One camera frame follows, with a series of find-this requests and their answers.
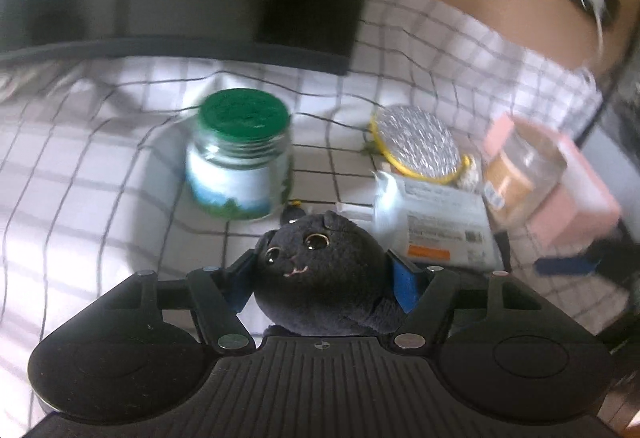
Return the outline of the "round silver yellow sponge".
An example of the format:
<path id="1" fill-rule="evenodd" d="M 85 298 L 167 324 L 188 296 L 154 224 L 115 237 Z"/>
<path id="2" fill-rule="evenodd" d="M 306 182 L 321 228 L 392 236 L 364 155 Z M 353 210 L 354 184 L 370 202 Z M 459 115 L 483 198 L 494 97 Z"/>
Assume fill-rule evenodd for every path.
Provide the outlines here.
<path id="1" fill-rule="evenodd" d="M 447 126 L 418 107 L 378 109 L 370 131 L 378 152 L 409 178 L 447 185 L 469 166 L 469 157 L 461 152 Z"/>

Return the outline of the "black cat plush toy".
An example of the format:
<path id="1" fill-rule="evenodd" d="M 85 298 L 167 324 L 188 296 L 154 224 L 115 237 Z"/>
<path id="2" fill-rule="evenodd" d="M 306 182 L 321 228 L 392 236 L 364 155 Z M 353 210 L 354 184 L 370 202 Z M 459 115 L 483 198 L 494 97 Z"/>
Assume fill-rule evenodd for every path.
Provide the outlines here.
<path id="1" fill-rule="evenodd" d="M 285 330 L 306 336 L 390 334 L 405 320 L 383 247 L 333 211 L 265 233 L 255 254 L 257 305 Z"/>

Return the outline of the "pink cardboard box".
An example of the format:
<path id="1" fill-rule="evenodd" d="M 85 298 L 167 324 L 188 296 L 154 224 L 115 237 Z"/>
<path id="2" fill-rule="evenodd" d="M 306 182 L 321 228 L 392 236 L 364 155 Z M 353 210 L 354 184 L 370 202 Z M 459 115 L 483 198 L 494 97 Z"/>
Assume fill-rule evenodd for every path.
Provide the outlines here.
<path id="1" fill-rule="evenodd" d="M 527 222 L 529 232 L 540 245 L 567 247 L 608 235 L 620 220 L 620 203 L 567 135 L 524 117 L 503 113 L 492 122 L 485 136 L 486 154 L 496 155 L 515 126 L 527 126 L 548 136 L 559 145 L 567 162 L 559 185 Z"/>

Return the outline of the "black blue gripper tip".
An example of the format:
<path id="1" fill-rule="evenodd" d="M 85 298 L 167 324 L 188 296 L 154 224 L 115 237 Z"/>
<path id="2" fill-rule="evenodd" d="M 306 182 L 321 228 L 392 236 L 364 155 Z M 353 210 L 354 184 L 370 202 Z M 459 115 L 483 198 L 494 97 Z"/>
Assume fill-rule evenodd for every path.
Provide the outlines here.
<path id="1" fill-rule="evenodd" d="M 639 244 L 597 240 L 574 256 L 539 258 L 534 268 L 541 276 L 598 275 L 619 287 L 631 289 L 639 279 Z"/>

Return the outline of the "clear plastic jar tan lid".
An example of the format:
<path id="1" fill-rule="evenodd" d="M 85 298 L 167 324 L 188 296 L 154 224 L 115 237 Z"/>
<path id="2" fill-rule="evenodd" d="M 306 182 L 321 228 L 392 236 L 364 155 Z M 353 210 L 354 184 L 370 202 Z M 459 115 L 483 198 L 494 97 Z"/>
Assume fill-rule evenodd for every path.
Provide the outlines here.
<path id="1" fill-rule="evenodd" d="M 488 161 L 480 192 L 494 226 L 508 230 L 526 224 L 566 171 L 558 134 L 503 114 L 489 128 L 484 150 Z"/>

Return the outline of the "wet wipes packet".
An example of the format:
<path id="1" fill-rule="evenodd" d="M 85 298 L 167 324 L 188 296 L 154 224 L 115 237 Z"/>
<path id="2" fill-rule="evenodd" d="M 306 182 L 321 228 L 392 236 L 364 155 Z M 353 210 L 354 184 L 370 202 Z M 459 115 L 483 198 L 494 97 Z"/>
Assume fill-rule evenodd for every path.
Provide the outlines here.
<path id="1" fill-rule="evenodd" d="M 374 177 L 372 231 L 381 247 L 419 264 L 503 267 L 479 195 L 383 171 Z"/>

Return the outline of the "green lid glass jar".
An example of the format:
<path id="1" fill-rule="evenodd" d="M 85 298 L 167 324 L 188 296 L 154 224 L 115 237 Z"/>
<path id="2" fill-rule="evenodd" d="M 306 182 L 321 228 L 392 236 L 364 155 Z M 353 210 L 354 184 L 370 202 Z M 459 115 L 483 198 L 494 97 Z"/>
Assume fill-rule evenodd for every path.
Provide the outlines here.
<path id="1" fill-rule="evenodd" d="M 209 214 L 249 221 L 272 214 L 293 186 L 291 116 L 253 88 L 228 88 L 198 106 L 186 146 L 186 181 Z"/>

